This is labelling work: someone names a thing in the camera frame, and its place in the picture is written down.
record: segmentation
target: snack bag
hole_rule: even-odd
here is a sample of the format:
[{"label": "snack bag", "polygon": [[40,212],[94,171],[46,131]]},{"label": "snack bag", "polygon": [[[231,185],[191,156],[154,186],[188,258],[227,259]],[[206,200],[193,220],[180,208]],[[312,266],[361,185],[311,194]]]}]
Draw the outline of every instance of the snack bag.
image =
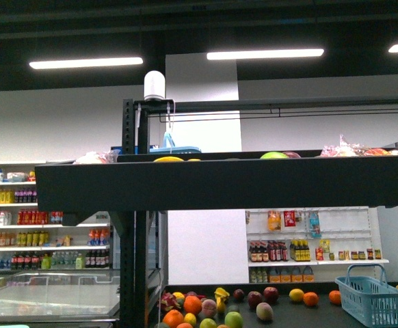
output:
[{"label": "snack bag", "polygon": [[310,233],[313,238],[321,238],[321,226],[319,224],[319,214],[317,211],[308,212],[308,220],[310,222]]},{"label": "snack bag", "polygon": [[276,210],[270,210],[267,214],[267,226],[269,230],[281,230],[281,213]]}]

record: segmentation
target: yellow lemon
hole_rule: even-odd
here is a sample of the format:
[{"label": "yellow lemon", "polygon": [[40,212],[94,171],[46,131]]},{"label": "yellow lemon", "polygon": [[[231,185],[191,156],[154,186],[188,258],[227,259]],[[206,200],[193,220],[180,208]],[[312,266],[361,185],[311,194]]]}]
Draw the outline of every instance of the yellow lemon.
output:
[{"label": "yellow lemon", "polygon": [[185,299],[184,294],[181,292],[174,292],[172,293],[172,295],[174,296],[175,299]]},{"label": "yellow lemon", "polygon": [[193,327],[196,326],[196,317],[192,313],[187,313],[184,317],[184,322],[189,323]]},{"label": "yellow lemon", "polygon": [[304,292],[298,288],[295,288],[290,291],[289,297],[292,302],[300,303],[304,299]]}]

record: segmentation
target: orange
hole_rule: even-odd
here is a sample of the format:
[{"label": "orange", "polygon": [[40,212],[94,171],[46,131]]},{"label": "orange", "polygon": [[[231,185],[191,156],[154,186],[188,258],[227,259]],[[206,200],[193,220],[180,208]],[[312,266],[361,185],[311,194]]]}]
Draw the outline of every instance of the orange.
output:
[{"label": "orange", "polygon": [[184,310],[197,316],[202,311],[202,302],[196,296],[187,296],[184,301]]},{"label": "orange", "polygon": [[330,298],[330,302],[331,303],[333,303],[335,305],[341,305],[342,304],[341,292],[339,292],[338,290],[332,290],[328,296]]},{"label": "orange", "polygon": [[193,328],[192,325],[190,325],[189,323],[181,323],[178,327],[176,328]]},{"label": "orange", "polygon": [[306,292],[303,300],[307,306],[316,306],[319,302],[319,296],[315,292]]},{"label": "orange", "polygon": [[177,328],[181,323],[184,323],[184,316],[178,310],[170,310],[164,316],[163,323],[166,323],[170,328]]}]

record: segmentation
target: dragon fruit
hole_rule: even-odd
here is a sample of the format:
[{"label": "dragon fruit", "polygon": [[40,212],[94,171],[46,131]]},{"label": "dragon fruit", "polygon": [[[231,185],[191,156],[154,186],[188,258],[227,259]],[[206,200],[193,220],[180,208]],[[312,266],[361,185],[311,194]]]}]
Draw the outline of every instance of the dragon fruit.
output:
[{"label": "dragon fruit", "polygon": [[170,310],[180,310],[181,306],[176,301],[176,297],[170,294],[169,292],[165,292],[161,296],[161,300],[159,301],[159,307],[161,310],[169,312]]}]

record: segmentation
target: white wall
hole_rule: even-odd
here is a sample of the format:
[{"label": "white wall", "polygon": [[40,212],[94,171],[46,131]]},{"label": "white wall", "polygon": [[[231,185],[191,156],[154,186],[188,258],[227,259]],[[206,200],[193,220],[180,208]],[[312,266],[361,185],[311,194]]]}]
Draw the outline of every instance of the white wall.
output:
[{"label": "white wall", "polygon": [[[398,75],[240,81],[240,99],[398,96]],[[350,143],[382,147],[398,141],[398,114],[241,120],[243,151],[322,149]]]},{"label": "white wall", "polygon": [[[204,53],[169,55],[165,71],[167,98],[238,99],[234,61],[217,64]],[[176,122],[175,144],[197,146],[203,152],[240,151],[239,114],[233,115],[236,120]],[[248,282],[244,210],[170,211],[168,231],[169,284]]]},{"label": "white wall", "polygon": [[[0,161],[75,159],[121,146],[123,99],[143,97],[142,85],[0,92]],[[152,144],[161,141],[159,125]]]}]

